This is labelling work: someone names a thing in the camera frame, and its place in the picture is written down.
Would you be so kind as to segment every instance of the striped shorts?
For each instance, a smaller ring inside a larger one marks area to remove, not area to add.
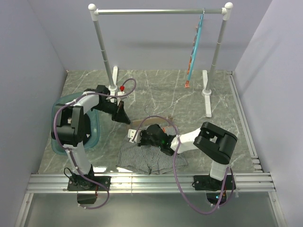
[[[173,127],[166,127],[166,133],[175,135]],[[121,144],[117,167],[124,168],[139,174],[163,174],[173,170],[173,156],[168,156],[153,146],[138,147],[137,143],[129,142],[126,136]],[[176,157],[176,168],[187,166],[184,154]]]

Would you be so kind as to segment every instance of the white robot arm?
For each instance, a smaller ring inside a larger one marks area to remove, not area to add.
[[[128,132],[130,142],[133,141],[134,132],[135,130]],[[177,150],[178,154],[200,149],[213,160],[210,176],[219,181],[223,180],[237,143],[237,137],[234,134],[210,122],[204,122],[201,128],[177,136],[181,141]],[[146,130],[141,130],[134,141],[138,143],[138,146],[156,146],[165,154],[173,155],[178,146],[177,136],[167,135],[159,125],[154,124]]]
[[[96,89],[87,89],[83,95],[88,93],[102,93],[108,95],[110,91],[104,85],[98,85]],[[78,175],[78,171],[74,166],[70,153],[77,163],[77,168],[84,174],[89,175],[92,172],[91,163],[86,157],[83,141],[89,136],[87,127],[89,125],[84,120],[85,114],[91,109],[97,109],[112,115],[112,120],[130,124],[130,120],[124,111],[124,102],[121,98],[117,98],[115,102],[111,102],[104,96],[87,95],[78,100],[75,104],[63,109],[57,118],[57,133],[63,147],[67,148],[66,152],[71,161],[72,171]],[[57,104],[55,111],[57,112],[62,106],[66,104]]]

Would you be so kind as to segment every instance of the marble floor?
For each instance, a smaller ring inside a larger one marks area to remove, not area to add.
[[[202,71],[193,72],[190,88],[185,88],[185,70],[120,70],[118,85],[127,78],[137,80],[136,90],[125,100],[125,111],[131,120],[140,120],[148,114],[173,116],[180,133],[187,133],[201,127],[205,121],[212,122],[238,137],[231,166],[235,172],[252,172],[248,145],[237,112],[232,90],[225,71],[217,71],[211,86],[212,118],[205,117],[202,91]],[[105,70],[69,71],[62,96],[82,92],[87,88],[96,88],[98,84],[108,85]],[[126,90],[132,87],[129,82]],[[121,142],[127,134],[125,124],[111,121],[111,116],[99,112],[100,140],[98,144],[86,150],[88,159],[95,172],[124,172],[117,169],[116,162]],[[209,172],[211,159],[200,150],[185,153],[188,166],[179,172]],[[40,165],[40,173],[62,173],[65,167],[71,167],[67,156],[55,154],[49,137]]]

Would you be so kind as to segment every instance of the purple cable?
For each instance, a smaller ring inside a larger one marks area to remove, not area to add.
[[[128,92],[128,93],[126,93],[126,94],[124,94],[124,95],[121,95],[121,96],[111,96],[111,95],[106,95],[106,94],[97,93],[97,92],[86,93],[86,94],[84,94],[84,95],[81,95],[81,96],[78,97],[76,100],[72,101],[71,103],[68,103],[68,104],[62,106],[62,107],[56,112],[55,117],[54,117],[54,119],[53,119],[53,133],[54,133],[54,135],[55,135],[56,141],[57,141],[57,143],[59,144],[59,146],[62,147],[64,150],[67,150],[67,151],[70,152],[71,160],[72,160],[72,163],[74,164],[75,167],[77,167],[77,164],[76,164],[76,160],[75,160],[75,158],[74,158],[74,156],[73,156],[73,154],[72,154],[71,149],[70,149],[70,148],[65,148],[65,147],[62,145],[62,143],[60,142],[59,137],[58,137],[58,131],[57,131],[57,124],[56,124],[56,123],[57,123],[57,119],[58,119],[59,113],[60,113],[62,110],[64,110],[65,108],[67,108],[67,107],[69,107],[69,106],[71,106],[71,105],[77,103],[80,99],[82,99],[82,98],[85,97],[85,96],[99,95],[99,96],[112,97],[112,98],[122,98],[122,97],[128,96],[129,94],[131,94],[131,93],[135,90],[135,88],[136,88],[136,86],[137,86],[137,82],[136,82],[136,80],[135,80],[134,78],[128,78],[127,80],[125,80],[125,81],[123,82],[122,86],[123,86],[126,82],[128,82],[129,80],[132,80],[132,81],[134,82],[134,87],[132,88],[132,90],[131,90],[130,92]],[[80,205],[80,206],[83,207],[84,209],[88,209],[88,210],[98,209],[98,208],[104,206],[104,205],[107,203],[108,199],[109,199],[109,191],[108,191],[107,187],[105,187],[104,185],[102,185],[102,184],[100,184],[100,183],[98,183],[98,182],[96,182],[96,181],[93,181],[93,180],[87,178],[86,176],[84,176],[84,174],[83,174],[78,168],[76,168],[76,170],[77,170],[78,174],[79,174],[82,178],[84,178],[85,180],[87,180],[87,181],[89,181],[89,182],[92,182],[92,183],[94,183],[94,184],[96,184],[96,185],[98,185],[98,186],[101,186],[101,187],[104,188],[105,191],[107,192],[107,198],[106,198],[106,200],[105,200],[101,205],[96,206],[96,207],[86,207],[86,206],[83,206],[83,205]]]
[[[166,121],[174,128],[174,130],[175,130],[175,132],[176,132],[176,135],[179,134],[178,129],[177,129],[177,127],[174,125],[173,122],[169,121],[168,119],[166,119],[165,117],[162,117],[162,116],[151,115],[151,116],[148,116],[148,117],[144,118],[144,119],[141,121],[141,123],[140,123],[140,125],[138,126],[137,131],[136,131],[136,133],[135,133],[135,135],[134,135],[132,141],[134,141],[134,139],[136,138],[136,135],[137,135],[137,133],[138,133],[138,130],[140,129],[140,127],[141,127],[141,125],[143,124],[143,122],[144,122],[145,120],[151,118],[151,117],[159,117],[159,118],[162,118],[162,119],[166,120]],[[176,184],[177,184],[177,186],[178,186],[178,189],[179,189],[179,191],[180,191],[180,193],[181,193],[183,199],[185,200],[185,202],[186,202],[194,211],[196,211],[196,212],[199,213],[199,214],[203,214],[203,215],[212,214],[212,213],[214,213],[214,212],[216,211],[216,209],[217,209],[217,208],[219,207],[219,205],[220,205],[220,202],[221,202],[221,199],[222,199],[222,196],[223,196],[223,192],[224,192],[224,186],[225,186],[225,181],[226,181],[228,169],[230,169],[231,174],[232,174],[232,192],[231,192],[229,198],[226,200],[226,202],[225,202],[224,204],[222,204],[221,206],[223,206],[223,205],[225,205],[227,202],[229,202],[230,199],[231,199],[231,197],[232,197],[233,189],[234,189],[234,186],[235,186],[235,179],[234,179],[234,176],[233,176],[232,169],[231,169],[230,167],[227,167],[227,168],[226,168],[225,175],[224,175],[224,179],[223,179],[223,183],[222,183],[222,187],[221,187],[220,197],[219,197],[219,200],[218,200],[217,204],[215,205],[215,207],[214,207],[211,211],[208,211],[208,212],[204,212],[204,211],[199,210],[199,208],[197,208],[194,204],[192,204],[192,203],[188,200],[188,198],[186,197],[186,195],[184,194],[184,192],[183,192],[183,190],[182,190],[182,188],[181,188],[181,185],[180,185],[179,180],[178,180],[178,177],[177,177],[176,157],[177,157],[178,149],[179,149],[179,147],[180,147],[180,145],[181,145],[181,141],[180,141],[179,136],[177,136],[177,139],[178,139],[178,145],[177,145],[176,151],[175,151],[174,156],[173,156],[173,163],[172,163],[172,164],[173,164],[173,171],[174,171],[174,176],[175,176],[175,180],[176,180]]]

